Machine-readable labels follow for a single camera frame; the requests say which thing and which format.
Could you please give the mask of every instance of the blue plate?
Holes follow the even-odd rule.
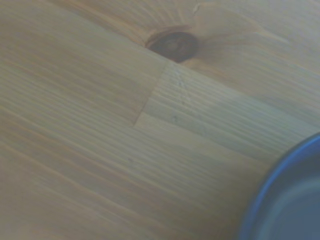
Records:
[[[294,147],[269,172],[237,240],[320,240],[320,134]]]

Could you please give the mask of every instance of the wooden surface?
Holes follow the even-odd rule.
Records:
[[[230,240],[320,127],[318,0],[0,0],[0,238]],[[181,65],[157,31],[201,39]]]

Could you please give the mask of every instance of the wooden table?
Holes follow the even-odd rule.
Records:
[[[0,6],[1,239],[229,240],[319,131],[319,0]],[[144,47],[168,29],[198,54]]]

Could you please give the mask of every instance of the blue rim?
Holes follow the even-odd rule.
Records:
[[[250,239],[249,237],[251,234],[251,229],[254,225],[257,212],[259,211],[262,201],[275,179],[290,165],[303,161],[316,152],[320,153],[320,133],[313,135],[302,143],[298,144],[281,158],[280,162],[278,162],[276,166],[269,172],[253,202],[247,209],[239,234],[237,236],[237,240]]]

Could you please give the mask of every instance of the bowl rim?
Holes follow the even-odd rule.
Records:
[[[268,193],[270,186],[277,179],[277,177],[291,164],[303,161],[305,158],[302,157],[301,154],[306,154],[306,149],[308,147],[319,143],[320,133],[316,133],[292,147],[282,157],[280,157],[279,161],[277,161],[273,165],[273,167],[266,174],[266,177],[262,181],[260,187],[258,187],[258,191],[255,193],[253,200],[251,200],[244,213],[242,223],[240,224],[240,229],[236,236],[237,240],[250,239],[249,237],[251,234],[251,229],[254,225],[257,212],[259,211],[263,199]]]

